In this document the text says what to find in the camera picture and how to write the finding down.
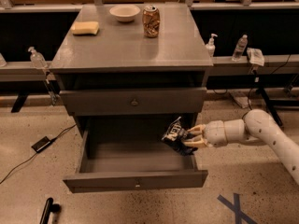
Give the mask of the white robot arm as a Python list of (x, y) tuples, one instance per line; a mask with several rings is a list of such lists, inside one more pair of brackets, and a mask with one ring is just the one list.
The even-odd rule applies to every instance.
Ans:
[(242, 119), (216, 120), (189, 129), (194, 137), (182, 143), (187, 147), (222, 147), (230, 143), (261, 140), (272, 148), (294, 181), (299, 184), (299, 146), (261, 109), (252, 109)]

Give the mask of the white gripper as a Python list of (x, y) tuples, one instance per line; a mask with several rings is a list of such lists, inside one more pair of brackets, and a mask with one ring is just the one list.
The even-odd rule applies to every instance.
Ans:
[(188, 139), (183, 142), (187, 147), (223, 147), (246, 139), (245, 123), (242, 119), (229, 121), (216, 120), (207, 125), (198, 124), (188, 130), (194, 135), (202, 134), (204, 139)]

